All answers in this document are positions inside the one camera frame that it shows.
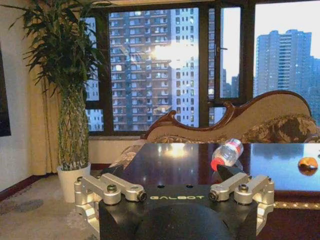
screw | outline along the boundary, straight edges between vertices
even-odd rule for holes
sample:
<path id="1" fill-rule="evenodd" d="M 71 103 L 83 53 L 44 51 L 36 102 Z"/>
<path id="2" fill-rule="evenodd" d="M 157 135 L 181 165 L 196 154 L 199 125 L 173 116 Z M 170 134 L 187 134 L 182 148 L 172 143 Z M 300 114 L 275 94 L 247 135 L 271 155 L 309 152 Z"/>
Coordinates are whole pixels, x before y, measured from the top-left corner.
<path id="1" fill-rule="evenodd" d="M 249 187 L 244 183 L 240 184 L 238 188 L 240 192 L 248 192 L 249 190 Z"/>
<path id="2" fill-rule="evenodd" d="M 218 200 L 218 195 L 217 193 L 214 191 L 214 192 L 210 192 L 209 193 L 209 199 L 213 202 L 217 201 Z"/>
<path id="3" fill-rule="evenodd" d="M 147 199 L 147 194 L 145 191 L 142 191 L 137 197 L 140 202 L 144 202 Z"/>
<path id="4" fill-rule="evenodd" d="M 109 184 L 107 187 L 106 187 L 106 190 L 108 191 L 108 193 L 114 193 L 117 191 L 117 186 L 114 185 L 114 184 Z"/>

floor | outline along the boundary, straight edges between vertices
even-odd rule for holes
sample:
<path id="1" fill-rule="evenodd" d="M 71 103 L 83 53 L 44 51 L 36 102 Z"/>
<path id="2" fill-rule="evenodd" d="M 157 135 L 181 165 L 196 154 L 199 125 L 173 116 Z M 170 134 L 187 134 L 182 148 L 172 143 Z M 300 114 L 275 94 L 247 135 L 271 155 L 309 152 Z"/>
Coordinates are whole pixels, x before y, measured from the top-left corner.
<path id="1" fill-rule="evenodd" d="M 96 240 L 57 175 L 42 178 L 0 202 L 0 240 Z"/>

dark wooden table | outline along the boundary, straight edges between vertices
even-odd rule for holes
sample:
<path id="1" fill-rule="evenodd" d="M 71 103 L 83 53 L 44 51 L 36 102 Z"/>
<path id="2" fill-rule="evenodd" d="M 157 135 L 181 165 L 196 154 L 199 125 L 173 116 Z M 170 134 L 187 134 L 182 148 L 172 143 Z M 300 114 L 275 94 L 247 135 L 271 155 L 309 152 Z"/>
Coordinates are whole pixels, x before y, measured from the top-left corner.
<path id="1" fill-rule="evenodd" d="M 145 144 L 125 169 L 123 178 L 143 186 L 213 184 L 217 173 L 210 161 L 218 146 Z M 239 158 L 243 171 L 253 177 L 271 177 L 278 201 L 257 239 L 320 240 L 320 170 L 305 175 L 298 168 L 302 157 L 314 157 L 320 164 L 319 155 L 317 143 L 244 144 Z"/>

sky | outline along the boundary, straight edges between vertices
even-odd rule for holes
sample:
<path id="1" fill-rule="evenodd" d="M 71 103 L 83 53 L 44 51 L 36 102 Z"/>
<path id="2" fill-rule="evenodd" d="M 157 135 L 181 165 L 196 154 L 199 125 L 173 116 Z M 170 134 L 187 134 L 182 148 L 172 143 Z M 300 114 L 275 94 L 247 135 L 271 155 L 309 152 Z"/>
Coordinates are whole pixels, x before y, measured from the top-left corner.
<path id="1" fill-rule="evenodd" d="M 258 4 L 255 7 L 254 49 L 260 35 L 269 34 L 272 30 L 284 34 L 287 30 L 297 29 L 312 33 L 310 55 L 320 59 L 319 23 L 320 1 Z"/>
<path id="2" fill-rule="evenodd" d="M 320 0 L 290 3 L 257 4 L 255 8 L 254 49 L 260 35 L 278 30 L 280 34 L 297 29 L 311 32 L 311 56 L 320 59 Z M 231 83 L 239 73 L 240 9 L 225 8 L 223 13 L 223 68 Z"/>

sofa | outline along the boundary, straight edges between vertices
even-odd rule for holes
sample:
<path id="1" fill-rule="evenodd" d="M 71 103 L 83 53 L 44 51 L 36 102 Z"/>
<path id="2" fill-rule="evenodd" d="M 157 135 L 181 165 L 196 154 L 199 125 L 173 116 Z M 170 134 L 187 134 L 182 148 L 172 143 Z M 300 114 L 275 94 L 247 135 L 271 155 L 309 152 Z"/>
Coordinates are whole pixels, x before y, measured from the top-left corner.
<path id="1" fill-rule="evenodd" d="M 276 90 L 241 106 L 224 103 L 226 112 L 215 125 L 196 128 L 175 119 L 172 110 L 155 121 L 148 131 L 127 147 L 110 165 L 126 167 L 146 143 L 223 143 L 236 138 L 242 143 L 319 143 L 320 131 L 310 107 L 297 93 Z"/>

